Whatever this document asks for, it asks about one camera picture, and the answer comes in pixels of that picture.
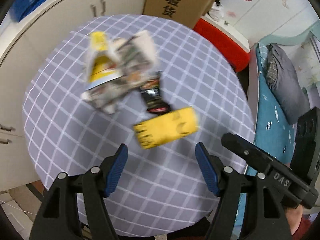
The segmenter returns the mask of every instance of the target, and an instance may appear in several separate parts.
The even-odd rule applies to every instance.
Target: round table
[[[119,103],[113,115],[80,99],[81,77],[89,33],[129,38],[148,30],[157,44],[163,71],[163,98],[173,109],[193,106],[200,129],[188,137],[143,150],[132,125],[152,117],[137,91]],[[189,28],[167,19],[115,15],[98,17],[71,32],[52,52],[31,81],[23,101],[28,150],[46,188],[61,171],[85,173],[114,155],[121,143],[129,149],[127,164],[106,208],[117,234],[155,236],[188,227],[215,209],[195,158],[202,141],[225,165],[243,172],[243,159],[223,148],[222,134],[231,131],[254,138],[251,111],[234,71],[220,52]],[[87,223],[83,198],[79,217]]]

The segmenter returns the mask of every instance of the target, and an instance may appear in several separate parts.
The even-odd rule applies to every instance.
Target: blue gripper pad
[[[116,190],[116,187],[118,185],[120,176],[122,174],[122,171],[124,169],[124,166],[128,159],[128,148],[126,145],[121,145],[116,152],[116,155],[118,155],[113,162],[112,167],[110,168],[110,171],[107,175],[106,179],[106,188],[104,190],[105,195],[107,197],[110,196],[111,193],[113,193]]]
[[[208,159],[209,153],[202,143],[196,144],[196,159],[198,161],[202,176],[207,184],[208,189],[215,195],[219,195],[220,189],[218,186],[218,175],[214,171],[210,160]]]

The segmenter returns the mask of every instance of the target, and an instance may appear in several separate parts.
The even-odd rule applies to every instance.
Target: cabinet handle
[[[0,139],[0,143],[2,143],[2,144],[9,144],[10,142],[11,142],[10,140]]]
[[[7,127],[7,126],[0,124],[0,130],[11,132],[12,129],[13,129],[12,127]]]
[[[96,7],[92,4],[90,5],[92,13],[93,13],[93,17],[97,17],[97,9]]]
[[[100,0],[101,5],[102,5],[102,12],[101,16],[104,16],[104,13],[106,12],[106,1],[105,0]]]

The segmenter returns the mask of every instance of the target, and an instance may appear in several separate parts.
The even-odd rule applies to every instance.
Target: chinese characters
[[[180,0],[165,0],[167,4],[170,4],[172,6],[178,7],[178,3]],[[172,18],[172,15],[176,13],[176,9],[172,6],[164,6],[164,12],[162,13],[163,15],[168,15],[170,18]]]

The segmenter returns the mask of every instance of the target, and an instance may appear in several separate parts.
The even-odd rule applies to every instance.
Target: screw
[[[266,176],[264,175],[264,173],[259,172],[259,173],[258,173],[258,178],[259,178],[259,179],[265,179]]]
[[[231,168],[230,166],[225,166],[223,168],[223,170],[226,172],[226,173],[231,173],[233,171],[233,168]]]
[[[58,174],[59,179],[64,179],[67,175],[64,172]]]
[[[95,167],[92,167],[91,170],[90,170],[92,173],[98,173],[100,171],[100,168],[95,166]]]

